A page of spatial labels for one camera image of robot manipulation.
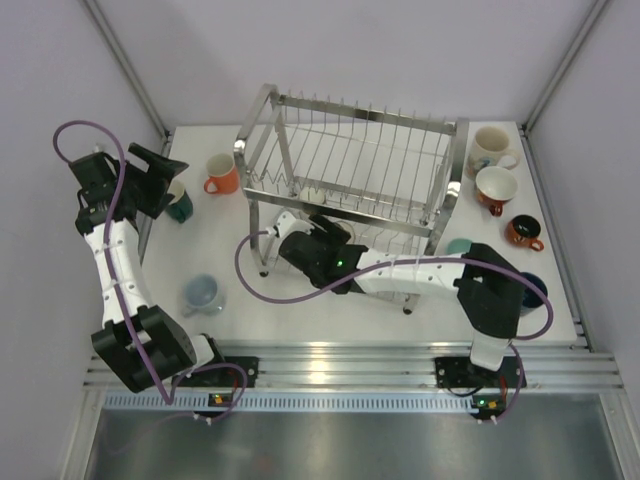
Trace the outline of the small cream steel tumbler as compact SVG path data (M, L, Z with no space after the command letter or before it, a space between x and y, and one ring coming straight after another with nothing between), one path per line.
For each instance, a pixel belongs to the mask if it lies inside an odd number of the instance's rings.
M356 234L355 234L355 230L353 228L353 226L343 220L338 220L334 222L335 225L337 225L338 227L340 227L342 230L344 230L348 235L349 238L347 240L347 244L354 244L356 241Z

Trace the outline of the white cup orange handle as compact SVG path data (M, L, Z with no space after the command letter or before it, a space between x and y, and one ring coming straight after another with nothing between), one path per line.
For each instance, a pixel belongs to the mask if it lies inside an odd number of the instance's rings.
M501 217L505 205L518 192L516 177L507 169L490 166L482 169L475 178L475 195L493 217Z

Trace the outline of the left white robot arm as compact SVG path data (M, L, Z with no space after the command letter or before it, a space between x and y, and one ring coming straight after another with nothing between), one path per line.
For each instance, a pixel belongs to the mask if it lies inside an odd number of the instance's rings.
M80 184L75 226L91 249L102 290L102 328L91 336L93 348L134 393L189 371L206 385L218 385L228 363L215 341L188 335L152 300L138 252L137 216L157 218L173 198L171 181L188 166L136 143L128 151L147 169L104 152L70 165Z

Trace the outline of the white steel cup wood band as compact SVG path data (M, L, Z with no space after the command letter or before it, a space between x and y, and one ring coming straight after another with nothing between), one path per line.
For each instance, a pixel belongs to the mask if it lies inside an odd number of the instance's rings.
M321 188L304 187L300 190L298 198L309 203L325 204L326 194Z

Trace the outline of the cream floral mug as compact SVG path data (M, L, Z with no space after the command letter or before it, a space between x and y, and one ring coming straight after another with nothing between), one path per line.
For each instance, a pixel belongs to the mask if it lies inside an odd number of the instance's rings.
M474 179L486 167L515 169L521 155L510 147L506 131L494 126L481 127L474 135L466 160L466 174Z

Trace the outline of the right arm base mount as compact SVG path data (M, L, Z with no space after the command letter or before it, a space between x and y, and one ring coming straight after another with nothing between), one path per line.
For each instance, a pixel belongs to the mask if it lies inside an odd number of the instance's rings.
M434 360L436 384L441 389L474 390L514 389L518 383L527 386L526 376L515 356L505 357L497 371L471 363L466 356L436 357Z

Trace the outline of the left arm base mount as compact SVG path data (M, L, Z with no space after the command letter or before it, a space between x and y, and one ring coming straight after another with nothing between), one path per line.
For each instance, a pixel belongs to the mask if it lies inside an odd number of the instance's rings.
M215 387L239 388L245 376L247 387L253 388L259 373L260 360L256 356L226 356L224 363L236 365L237 368L220 369L214 374Z

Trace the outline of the light blue mug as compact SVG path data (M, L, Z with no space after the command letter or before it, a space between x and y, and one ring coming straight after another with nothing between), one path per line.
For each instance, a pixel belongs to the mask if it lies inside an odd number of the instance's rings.
M190 279L182 288L181 300L184 317L217 315L226 304L218 281L209 274L199 274Z

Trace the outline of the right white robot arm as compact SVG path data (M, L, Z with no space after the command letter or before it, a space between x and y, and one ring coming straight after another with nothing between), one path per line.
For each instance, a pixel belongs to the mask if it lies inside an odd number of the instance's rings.
M474 243L466 253L440 257L392 254L350 244L346 230L322 216L303 220L288 211L274 229L279 256L319 290L456 299L474 330L468 376L487 386L503 375L525 286L520 272L492 247Z

